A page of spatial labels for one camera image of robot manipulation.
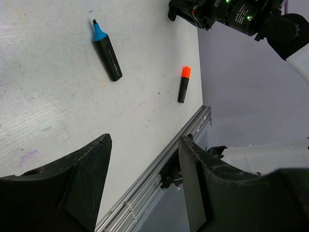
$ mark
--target blue marker tip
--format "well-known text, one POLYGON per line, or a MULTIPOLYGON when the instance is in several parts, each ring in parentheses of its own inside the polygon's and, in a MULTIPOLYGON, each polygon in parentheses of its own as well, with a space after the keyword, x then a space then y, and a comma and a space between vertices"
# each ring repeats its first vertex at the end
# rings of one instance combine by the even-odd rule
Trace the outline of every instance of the blue marker tip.
POLYGON ((101 30, 95 19, 93 20, 93 27, 95 28, 95 37, 93 39, 94 41, 99 41, 107 36, 107 34, 101 30))

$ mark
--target orange cap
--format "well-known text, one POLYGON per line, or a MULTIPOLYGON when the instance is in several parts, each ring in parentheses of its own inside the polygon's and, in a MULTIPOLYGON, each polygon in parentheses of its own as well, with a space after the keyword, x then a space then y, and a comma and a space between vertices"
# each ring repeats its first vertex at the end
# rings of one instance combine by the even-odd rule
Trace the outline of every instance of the orange cap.
POLYGON ((191 73, 191 68, 188 67, 188 66, 185 66, 185 67, 183 68, 183 77, 189 79, 189 78, 190 78, 190 73, 191 73))

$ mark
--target white table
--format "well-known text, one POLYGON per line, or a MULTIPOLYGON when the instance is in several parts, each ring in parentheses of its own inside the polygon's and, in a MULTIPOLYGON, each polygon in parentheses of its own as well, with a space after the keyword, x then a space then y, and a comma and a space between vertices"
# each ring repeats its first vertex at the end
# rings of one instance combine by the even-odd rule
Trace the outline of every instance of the white table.
POLYGON ((197 29, 167 18, 169 0, 0 2, 0 176, 113 139, 101 218, 202 105, 197 29), (92 45, 96 19, 123 78, 92 45), (182 66, 192 67, 184 104, 182 66))

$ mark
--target blue marker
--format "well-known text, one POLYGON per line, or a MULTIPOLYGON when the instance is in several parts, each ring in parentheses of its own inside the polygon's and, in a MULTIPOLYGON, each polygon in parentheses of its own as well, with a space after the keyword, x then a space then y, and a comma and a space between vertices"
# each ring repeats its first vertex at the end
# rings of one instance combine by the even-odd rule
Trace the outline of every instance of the blue marker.
POLYGON ((112 81, 118 81, 122 77, 120 66, 118 64, 112 43, 108 34, 104 33, 96 20, 93 20, 95 28, 94 45, 103 62, 103 65, 112 81))

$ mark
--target metal frame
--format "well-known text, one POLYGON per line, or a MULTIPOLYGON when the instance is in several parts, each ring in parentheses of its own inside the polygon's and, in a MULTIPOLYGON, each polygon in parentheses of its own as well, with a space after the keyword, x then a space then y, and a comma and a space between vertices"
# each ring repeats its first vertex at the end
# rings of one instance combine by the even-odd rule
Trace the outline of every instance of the metal frame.
POLYGON ((113 208, 97 224, 96 232, 130 232, 138 229, 147 214, 163 195, 159 172, 178 149, 181 135, 193 134, 196 139, 211 123, 211 108, 202 106, 163 149, 144 173, 134 182, 113 208))

